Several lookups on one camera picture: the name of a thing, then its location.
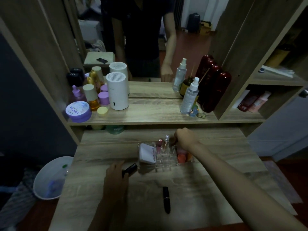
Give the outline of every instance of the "plastic bucket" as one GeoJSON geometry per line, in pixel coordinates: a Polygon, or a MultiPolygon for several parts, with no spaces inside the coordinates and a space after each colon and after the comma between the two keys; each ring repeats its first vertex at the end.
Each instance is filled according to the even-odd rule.
{"type": "Polygon", "coordinates": [[[65,181],[63,172],[69,169],[73,159],[71,156],[62,156],[46,164],[35,177],[33,183],[34,194],[43,200],[59,198],[65,181]],[[51,187],[54,187],[55,182],[58,190],[51,194],[49,191],[51,187]]]}

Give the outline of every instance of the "beige bottle cap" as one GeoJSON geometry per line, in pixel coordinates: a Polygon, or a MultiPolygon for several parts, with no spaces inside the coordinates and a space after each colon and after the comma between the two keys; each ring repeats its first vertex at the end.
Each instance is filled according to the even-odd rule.
{"type": "Polygon", "coordinates": [[[102,73],[102,68],[100,66],[94,66],[92,67],[92,70],[94,70],[97,73],[99,80],[104,82],[104,75],[102,73]]]}
{"type": "Polygon", "coordinates": [[[99,108],[97,109],[97,115],[98,115],[99,117],[105,116],[107,112],[108,112],[108,108],[107,108],[107,107],[99,107],[99,108]]]}
{"type": "Polygon", "coordinates": [[[97,92],[93,84],[86,84],[83,87],[84,94],[86,95],[87,101],[93,101],[98,99],[97,92]]]}

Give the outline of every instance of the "white bottle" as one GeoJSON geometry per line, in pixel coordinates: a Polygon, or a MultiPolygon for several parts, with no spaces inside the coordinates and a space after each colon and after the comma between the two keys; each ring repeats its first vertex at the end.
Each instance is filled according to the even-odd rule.
{"type": "Polygon", "coordinates": [[[175,80],[172,89],[174,91],[180,90],[180,85],[184,81],[185,75],[186,75],[186,58],[183,58],[180,66],[176,70],[175,80]]]}
{"type": "Polygon", "coordinates": [[[199,82],[199,78],[198,77],[194,78],[193,82],[190,84],[190,87],[187,88],[183,102],[180,107],[181,113],[190,114],[194,101],[199,93],[198,82],[199,82]]]}

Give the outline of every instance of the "white humidifier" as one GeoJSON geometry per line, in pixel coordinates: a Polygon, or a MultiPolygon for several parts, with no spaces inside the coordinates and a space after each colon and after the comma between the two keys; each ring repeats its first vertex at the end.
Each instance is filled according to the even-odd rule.
{"type": "Polygon", "coordinates": [[[125,74],[127,92],[129,94],[127,65],[124,62],[113,62],[113,63],[110,63],[109,69],[110,69],[110,72],[121,72],[121,73],[125,74]]]}
{"type": "Polygon", "coordinates": [[[126,77],[120,72],[112,72],[106,76],[110,107],[114,110],[123,110],[129,105],[126,77]]]}

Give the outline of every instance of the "person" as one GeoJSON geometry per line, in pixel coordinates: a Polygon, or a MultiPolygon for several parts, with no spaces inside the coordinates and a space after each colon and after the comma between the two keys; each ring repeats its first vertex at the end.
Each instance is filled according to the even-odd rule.
{"type": "Polygon", "coordinates": [[[172,82],[176,46],[173,1],[109,0],[107,9],[112,18],[117,60],[128,65],[129,80],[132,76],[161,77],[162,82],[172,82]],[[158,37],[162,17],[167,46],[160,68],[158,37]]]}
{"type": "MultiPolygon", "coordinates": [[[[210,152],[193,131],[177,129],[174,137],[181,148],[201,162],[229,204],[252,230],[308,230],[244,174],[210,152]]],[[[128,174],[124,179],[121,176],[122,164],[112,164],[107,170],[103,199],[89,231],[108,230],[111,215],[106,209],[115,209],[114,205],[123,198],[128,188],[128,174]]]]}

